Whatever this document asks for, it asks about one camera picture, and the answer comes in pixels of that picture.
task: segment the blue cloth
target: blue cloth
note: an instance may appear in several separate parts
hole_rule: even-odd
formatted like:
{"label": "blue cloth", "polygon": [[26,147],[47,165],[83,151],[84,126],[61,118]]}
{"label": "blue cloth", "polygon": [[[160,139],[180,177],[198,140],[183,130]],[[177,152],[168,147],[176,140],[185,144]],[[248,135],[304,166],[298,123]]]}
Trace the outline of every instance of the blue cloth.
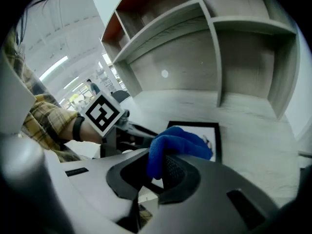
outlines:
{"label": "blue cloth", "polygon": [[161,179],[162,158],[166,149],[204,159],[210,159],[213,155],[211,149],[197,135],[185,132],[179,127],[170,127],[152,141],[147,163],[147,175],[149,177]]}

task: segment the person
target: person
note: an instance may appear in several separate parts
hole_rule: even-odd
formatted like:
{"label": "person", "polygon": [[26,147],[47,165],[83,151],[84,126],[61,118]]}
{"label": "person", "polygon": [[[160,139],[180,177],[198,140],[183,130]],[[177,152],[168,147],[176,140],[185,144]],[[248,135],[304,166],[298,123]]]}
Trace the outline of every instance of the person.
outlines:
{"label": "person", "polygon": [[[25,65],[25,59],[18,51],[21,41],[16,28],[12,27],[0,54],[7,59],[2,65],[12,68],[36,98],[23,123],[21,135],[35,140],[44,149],[54,151],[61,162],[80,160],[77,154],[64,145],[74,139],[73,126],[79,113],[61,108],[41,81]],[[102,143],[101,136],[87,121],[82,122],[79,137],[81,141]]]}
{"label": "person", "polygon": [[96,96],[100,92],[100,89],[98,88],[98,86],[95,83],[91,82],[90,79],[87,79],[87,83],[90,85],[92,94]]}

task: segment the chair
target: chair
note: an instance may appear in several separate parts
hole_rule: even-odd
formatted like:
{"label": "chair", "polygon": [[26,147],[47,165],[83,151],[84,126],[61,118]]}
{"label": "chair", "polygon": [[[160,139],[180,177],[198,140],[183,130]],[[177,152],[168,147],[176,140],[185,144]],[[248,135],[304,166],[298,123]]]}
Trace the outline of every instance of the chair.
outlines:
{"label": "chair", "polygon": [[123,91],[123,90],[118,90],[114,93],[112,93],[112,97],[118,101],[118,103],[121,103],[122,101],[124,101],[126,98],[130,97],[130,94],[128,94],[127,92]]}

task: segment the white ceiling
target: white ceiling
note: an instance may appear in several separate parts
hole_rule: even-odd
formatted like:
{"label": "white ceiling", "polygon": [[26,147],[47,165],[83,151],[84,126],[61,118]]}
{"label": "white ceiling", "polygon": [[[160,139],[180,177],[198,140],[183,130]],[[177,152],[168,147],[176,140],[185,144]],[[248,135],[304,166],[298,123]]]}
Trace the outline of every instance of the white ceiling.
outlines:
{"label": "white ceiling", "polygon": [[[104,25],[93,0],[48,0],[28,10],[24,43],[27,65],[40,77],[55,62],[68,60],[55,69],[43,84],[61,100],[85,81],[103,53],[100,38]],[[71,86],[63,89],[79,76]]]}

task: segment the black slot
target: black slot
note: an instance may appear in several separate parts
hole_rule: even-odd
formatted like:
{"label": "black slot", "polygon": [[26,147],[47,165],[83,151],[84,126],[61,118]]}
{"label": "black slot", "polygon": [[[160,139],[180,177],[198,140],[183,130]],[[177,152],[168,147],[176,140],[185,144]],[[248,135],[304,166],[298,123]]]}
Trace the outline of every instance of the black slot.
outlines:
{"label": "black slot", "polygon": [[74,170],[70,170],[70,171],[66,171],[66,175],[68,177],[70,176],[74,176],[74,175],[78,175],[78,174],[82,174],[82,173],[85,173],[85,172],[88,172],[89,170],[85,167],[82,167],[82,168],[78,168],[78,169],[74,169]]}
{"label": "black slot", "polygon": [[242,194],[239,190],[227,193],[230,201],[243,218],[249,230],[254,229],[265,221],[264,216],[256,209],[256,207]]}

